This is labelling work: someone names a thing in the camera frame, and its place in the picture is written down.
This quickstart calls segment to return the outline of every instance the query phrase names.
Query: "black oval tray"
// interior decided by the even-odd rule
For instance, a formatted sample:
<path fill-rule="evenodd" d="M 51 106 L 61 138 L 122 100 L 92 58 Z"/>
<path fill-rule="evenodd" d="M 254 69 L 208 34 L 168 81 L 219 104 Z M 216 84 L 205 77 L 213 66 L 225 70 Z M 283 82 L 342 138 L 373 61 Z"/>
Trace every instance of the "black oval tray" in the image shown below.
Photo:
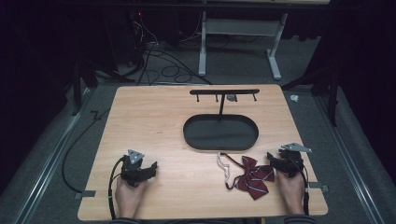
<path fill-rule="evenodd" d="M 184 139 L 201 150 L 246 150 L 259 137 L 256 123 L 243 115 L 200 114 L 189 118 L 183 127 Z"/>

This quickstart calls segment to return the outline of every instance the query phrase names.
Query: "black cable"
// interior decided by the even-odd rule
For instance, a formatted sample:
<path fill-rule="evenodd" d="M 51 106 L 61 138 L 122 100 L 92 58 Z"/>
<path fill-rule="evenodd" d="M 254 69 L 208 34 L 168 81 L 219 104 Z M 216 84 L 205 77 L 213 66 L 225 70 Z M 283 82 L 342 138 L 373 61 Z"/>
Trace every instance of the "black cable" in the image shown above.
<path fill-rule="evenodd" d="M 110 214 L 111 214 L 112 220 L 116 219 L 116 213 L 114 211 L 113 190 L 111 189 L 111 185 L 113 184 L 113 180 L 116 178 L 116 176 L 114 176 L 114 173 L 116 172 L 116 168 L 117 168 L 117 166 L 119 166 L 120 162 L 125 160 L 125 157 L 126 156 L 121 157 L 116 162 L 116 164 L 113 167 L 113 170 L 111 171 L 110 180 L 108 181 L 108 192 L 107 192 L 108 193 L 108 207 L 110 209 Z"/>
<path fill-rule="evenodd" d="M 85 130 L 79 135 L 79 137 L 73 142 L 73 144 L 70 146 L 69 149 L 67 149 L 66 153 L 64 154 L 64 159 L 63 159 L 63 162 L 62 162 L 62 179 L 64 180 L 64 183 L 66 184 L 66 186 L 69 187 L 71 190 L 73 190 L 73 191 L 76 192 L 76 193 L 82 193 L 82 190 L 76 189 L 76 188 L 74 188 L 73 186 L 71 186 L 71 185 L 68 183 L 68 181 L 67 181 L 67 179 L 66 179 L 66 175 L 65 175 L 65 173 L 64 173 L 64 166 L 65 166 L 65 164 L 66 164 L 67 156 L 69 155 L 71 149 L 72 149 L 73 146 L 77 143 L 77 141 L 85 134 L 85 132 L 87 132 L 87 131 L 91 128 L 91 126 L 92 126 L 97 120 L 100 120 L 100 119 L 102 118 L 102 116 L 103 116 L 104 114 L 106 114 L 109 110 L 110 110 L 110 108 L 107 109 L 104 113 L 102 113 L 99 117 L 97 117 L 87 128 L 85 128 Z"/>
<path fill-rule="evenodd" d="M 177 59 L 177 58 L 174 57 L 173 55 L 171 55 L 171 54 L 169 54 L 169 53 L 166 53 L 166 52 L 163 52 L 163 51 L 160 51 L 160 50 L 154 50 L 153 52 L 160 52 L 160 53 L 162 53 L 162 54 L 164 54 L 164 55 L 166 55 L 166 56 L 171 57 L 172 59 L 174 59 L 174 60 L 176 60 L 178 63 L 180 63 L 180 64 L 191 74 L 192 77 L 198 77 L 198 78 L 200 78 L 202 81 L 206 82 L 207 84 L 213 85 L 213 84 L 212 84 L 209 80 L 207 80 L 206 78 L 200 77 L 200 76 L 196 75 L 194 72 L 192 72 L 192 71 L 190 70 L 190 68 L 189 68 L 186 64 L 184 64 L 183 62 L 181 62 L 179 59 Z"/>
<path fill-rule="evenodd" d="M 309 192 L 308 192 L 308 172 L 306 171 L 305 166 L 303 165 L 303 169 L 305 169 L 305 173 L 306 173 L 306 177 L 305 174 L 303 172 L 303 170 L 300 170 L 300 167 L 295 163 L 295 161 L 290 160 L 291 162 L 293 162 L 293 164 L 296 166 L 296 168 L 299 170 L 301 176 L 303 177 L 304 180 L 304 201 L 303 201 L 303 208 L 304 208 L 304 212 L 307 216 L 309 216 L 309 208 L 308 208 L 308 202 L 309 202 Z"/>
<path fill-rule="evenodd" d="M 136 82 L 136 86 L 140 85 L 140 83 L 142 81 L 143 74 L 145 73 L 145 71 L 148 67 L 148 64 L 149 64 L 149 55 L 150 55 L 151 51 L 152 51 L 152 48 L 148 50 L 148 55 L 146 56 L 146 63 L 145 63 L 145 66 L 144 66 L 142 72 L 140 73 L 139 79 Z"/>

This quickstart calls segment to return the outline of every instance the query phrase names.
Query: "white object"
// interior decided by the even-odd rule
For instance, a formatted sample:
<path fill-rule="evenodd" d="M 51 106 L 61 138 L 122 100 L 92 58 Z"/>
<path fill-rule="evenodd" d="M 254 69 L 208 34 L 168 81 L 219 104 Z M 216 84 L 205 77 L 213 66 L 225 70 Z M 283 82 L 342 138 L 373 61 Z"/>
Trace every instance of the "white object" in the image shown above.
<path fill-rule="evenodd" d="M 290 99 L 296 103 L 298 103 L 298 95 L 291 95 Z"/>

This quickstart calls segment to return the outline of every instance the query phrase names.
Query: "dark background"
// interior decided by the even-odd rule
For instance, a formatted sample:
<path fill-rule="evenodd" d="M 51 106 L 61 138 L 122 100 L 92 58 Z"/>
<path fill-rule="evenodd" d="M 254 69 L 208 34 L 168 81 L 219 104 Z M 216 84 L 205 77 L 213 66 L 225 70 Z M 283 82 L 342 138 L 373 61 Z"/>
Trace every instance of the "dark background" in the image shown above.
<path fill-rule="evenodd" d="M 290 13 L 282 37 L 298 35 L 304 41 L 322 36 L 306 73 L 323 67 L 336 72 L 339 85 L 373 149 L 395 181 L 390 156 L 395 144 L 392 127 L 396 123 L 392 98 L 396 75 L 393 65 L 396 19 L 392 16 L 395 3 L 382 0 L 332 1 L 332 4 L 352 10 L 340 10 L 332 16 L 322 11 Z M 0 190 L 3 192 L 40 134 L 66 104 L 64 93 L 73 82 L 76 59 L 82 57 L 106 69 L 115 69 L 117 63 L 127 63 L 134 55 L 125 53 L 133 52 L 132 42 L 125 38 L 130 36 L 130 26 L 123 19 L 131 11 L 64 10 L 46 1 L 24 0 L 1 3 L 0 10 L 3 119 Z M 147 27 L 159 39 L 173 45 L 183 35 L 192 34 L 199 18 L 198 13 L 177 10 L 142 10 L 142 13 Z M 247 16 L 235 12 L 210 16 L 277 17 L 274 13 Z"/>

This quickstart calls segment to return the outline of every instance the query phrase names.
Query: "white clip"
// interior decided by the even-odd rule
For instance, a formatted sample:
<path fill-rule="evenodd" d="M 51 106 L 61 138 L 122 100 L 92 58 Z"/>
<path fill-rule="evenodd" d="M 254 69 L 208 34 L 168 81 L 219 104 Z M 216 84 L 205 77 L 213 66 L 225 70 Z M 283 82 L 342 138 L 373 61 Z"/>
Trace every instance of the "white clip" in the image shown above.
<path fill-rule="evenodd" d="M 220 160 L 221 153 L 218 153 L 218 165 L 219 167 L 224 171 L 224 176 L 225 176 L 225 183 L 227 183 L 228 179 L 230 178 L 230 165 L 229 164 L 224 164 Z"/>

